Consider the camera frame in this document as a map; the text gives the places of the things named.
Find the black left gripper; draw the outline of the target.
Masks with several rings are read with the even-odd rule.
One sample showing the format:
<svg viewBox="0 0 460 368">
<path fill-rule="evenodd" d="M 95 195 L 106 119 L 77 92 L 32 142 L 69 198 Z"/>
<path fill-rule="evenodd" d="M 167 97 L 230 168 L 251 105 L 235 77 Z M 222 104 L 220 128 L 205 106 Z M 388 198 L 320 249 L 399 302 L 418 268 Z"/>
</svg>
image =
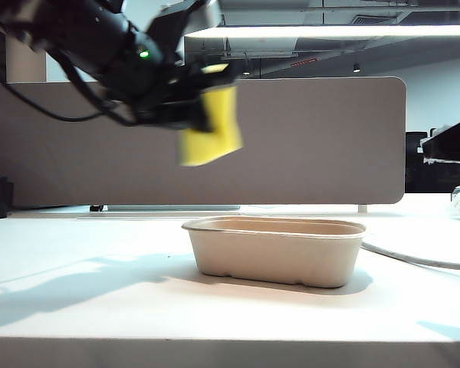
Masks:
<svg viewBox="0 0 460 368">
<path fill-rule="evenodd" d="M 235 84 L 230 63 L 187 67 L 177 52 L 178 42 L 155 40 L 132 33 L 103 76 L 107 94 L 126 104 L 129 125 L 172 130 L 213 131 L 201 93 Z"/>
</svg>

